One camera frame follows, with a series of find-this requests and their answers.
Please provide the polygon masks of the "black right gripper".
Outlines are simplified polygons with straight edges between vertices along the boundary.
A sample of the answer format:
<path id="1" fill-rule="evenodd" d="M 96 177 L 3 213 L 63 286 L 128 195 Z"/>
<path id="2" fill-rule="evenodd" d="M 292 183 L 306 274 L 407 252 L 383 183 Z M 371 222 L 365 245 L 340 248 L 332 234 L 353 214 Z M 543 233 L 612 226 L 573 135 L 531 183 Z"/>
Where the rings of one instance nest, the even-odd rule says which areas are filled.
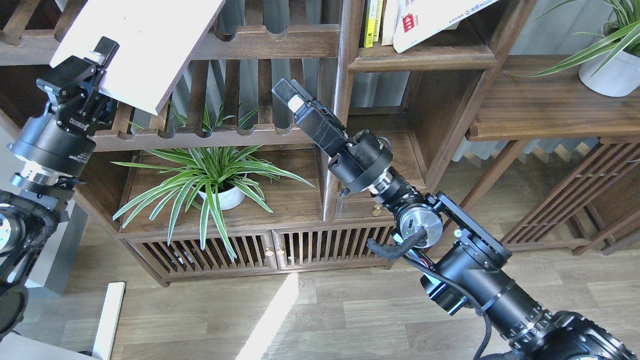
<path id="1" fill-rule="evenodd" d="M 326 105 L 313 99 L 297 80 L 280 79 L 272 87 L 272 93 L 294 114 L 298 128 L 329 157 L 346 153 L 349 141 L 343 123 Z"/>

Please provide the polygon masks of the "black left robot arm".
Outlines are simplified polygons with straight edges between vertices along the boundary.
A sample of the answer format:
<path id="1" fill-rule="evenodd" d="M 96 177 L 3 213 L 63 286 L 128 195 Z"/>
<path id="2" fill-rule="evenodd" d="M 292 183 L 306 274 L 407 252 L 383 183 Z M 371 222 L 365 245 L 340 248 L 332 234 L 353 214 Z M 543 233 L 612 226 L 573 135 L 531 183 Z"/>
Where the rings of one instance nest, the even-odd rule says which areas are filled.
<path id="1" fill-rule="evenodd" d="M 118 101 L 99 85 L 119 50 L 102 37 L 86 57 L 67 57 L 36 84 L 48 96 L 39 117 L 30 117 L 11 152 L 24 162 L 14 174 L 20 194 L 1 192 L 1 336 L 23 320 L 26 280 L 48 239 L 68 221 L 74 185 L 96 148 L 92 136 L 114 123 Z"/>

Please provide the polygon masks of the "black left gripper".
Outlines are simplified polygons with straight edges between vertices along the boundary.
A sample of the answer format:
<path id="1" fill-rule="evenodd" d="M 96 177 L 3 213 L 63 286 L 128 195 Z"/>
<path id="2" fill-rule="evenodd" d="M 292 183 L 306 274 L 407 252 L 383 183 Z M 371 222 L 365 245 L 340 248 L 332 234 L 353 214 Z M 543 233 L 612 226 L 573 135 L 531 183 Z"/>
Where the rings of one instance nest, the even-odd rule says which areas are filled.
<path id="1" fill-rule="evenodd" d="M 48 96 L 45 112 L 53 114 L 58 128 L 76 136 L 111 128 L 118 102 L 99 92 L 99 82 L 119 48 L 118 42 L 102 36 L 93 50 L 95 62 L 71 55 L 36 80 Z"/>

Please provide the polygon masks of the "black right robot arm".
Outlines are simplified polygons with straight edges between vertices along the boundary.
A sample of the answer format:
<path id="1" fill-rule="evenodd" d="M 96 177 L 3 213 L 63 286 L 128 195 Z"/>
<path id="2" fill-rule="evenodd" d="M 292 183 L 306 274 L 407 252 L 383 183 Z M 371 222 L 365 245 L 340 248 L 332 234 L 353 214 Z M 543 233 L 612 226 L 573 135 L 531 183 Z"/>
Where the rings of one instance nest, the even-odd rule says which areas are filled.
<path id="1" fill-rule="evenodd" d="M 296 80 L 281 79 L 272 93 L 294 121 L 331 158 L 329 170 L 345 193 L 369 191 L 393 214 L 394 244 L 367 242 L 375 255 L 404 258 L 423 273 L 429 298 L 449 315 L 471 308 L 486 331 L 476 360 L 635 360 L 619 339 L 582 314 L 544 309 L 503 271 L 511 257 L 446 194 L 422 194 L 391 166 L 388 139 L 346 128 Z"/>

